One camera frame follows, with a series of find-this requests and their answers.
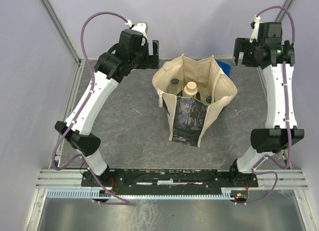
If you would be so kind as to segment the beige jar wide lid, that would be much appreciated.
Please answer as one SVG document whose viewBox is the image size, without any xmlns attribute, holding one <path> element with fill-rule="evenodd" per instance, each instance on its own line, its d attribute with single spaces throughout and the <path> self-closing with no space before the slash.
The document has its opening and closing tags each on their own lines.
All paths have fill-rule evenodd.
<svg viewBox="0 0 319 231">
<path fill-rule="evenodd" d="M 188 98 L 196 98 L 198 88 L 196 82 L 188 82 L 183 88 L 183 96 Z"/>
</svg>

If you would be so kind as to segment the clear square bottle back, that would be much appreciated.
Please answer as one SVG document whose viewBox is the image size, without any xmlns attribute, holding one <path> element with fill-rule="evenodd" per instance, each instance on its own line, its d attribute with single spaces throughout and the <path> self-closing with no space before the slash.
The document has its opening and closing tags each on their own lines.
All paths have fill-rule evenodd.
<svg viewBox="0 0 319 231">
<path fill-rule="evenodd" d="M 208 104 L 211 104 L 211 103 L 212 103 L 212 96 L 208 96 L 208 97 L 206 98 L 206 102 L 207 102 Z"/>
</svg>

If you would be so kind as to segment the beige canvas tote bag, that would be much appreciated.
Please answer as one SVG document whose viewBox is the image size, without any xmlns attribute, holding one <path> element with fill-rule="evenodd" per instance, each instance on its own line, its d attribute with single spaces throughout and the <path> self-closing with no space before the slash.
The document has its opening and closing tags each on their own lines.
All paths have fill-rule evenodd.
<svg viewBox="0 0 319 231">
<path fill-rule="evenodd" d="M 180 92 L 170 92 L 170 81 L 179 79 Z M 183 96 L 188 82 L 196 82 L 196 98 Z M 159 97 L 159 107 L 165 109 L 169 126 L 169 140 L 200 147 L 206 130 L 216 121 L 222 110 L 237 95 L 232 80 L 222 71 L 214 57 L 195 61 L 181 55 L 155 73 L 152 84 Z M 206 98 L 212 96 L 212 103 Z"/>
</svg>

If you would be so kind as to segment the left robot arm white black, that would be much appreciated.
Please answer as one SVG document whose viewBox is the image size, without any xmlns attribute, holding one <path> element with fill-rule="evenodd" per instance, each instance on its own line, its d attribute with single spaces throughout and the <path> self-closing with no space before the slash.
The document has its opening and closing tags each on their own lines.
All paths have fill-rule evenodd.
<svg viewBox="0 0 319 231">
<path fill-rule="evenodd" d="M 133 69 L 159 68 L 159 42 L 153 41 L 153 54 L 149 54 L 147 30 L 146 23 L 137 23 L 121 32 L 119 42 L 98 58 L 94 77 L 72 114 L 55 124 L 63 139 L 83 156 L 98 186 L 106 186 L 110 174 L 99 151 L 101 140 L 91 133 L 93 123 L 106 99 Z"/>
</svg>

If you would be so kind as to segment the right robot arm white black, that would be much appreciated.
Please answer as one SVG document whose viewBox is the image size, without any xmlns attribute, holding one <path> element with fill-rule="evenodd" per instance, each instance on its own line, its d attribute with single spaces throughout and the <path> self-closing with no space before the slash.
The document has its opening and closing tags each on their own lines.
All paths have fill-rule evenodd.
<svg viewBox="0 0 319 231">
<path fill-rule="evenodd" d="M 230 166 L 228 181 L 241 186 L 252 180 L 253 172 L 265 160 L 301 141 L 305 131 L 299 129 L 294 115 L 292 76 L 295 64 L 294 44 L 282 40 L 280 22 L 260 22 L 256 17 L 251 23 L 250 38 L 236 38 L 233 64 L 237 65 L 242 54 L 242 65 L 260 68 L 267 90 L 267 118 L 265 128 L 251 131 L 251 146 Z"/>
</svg>

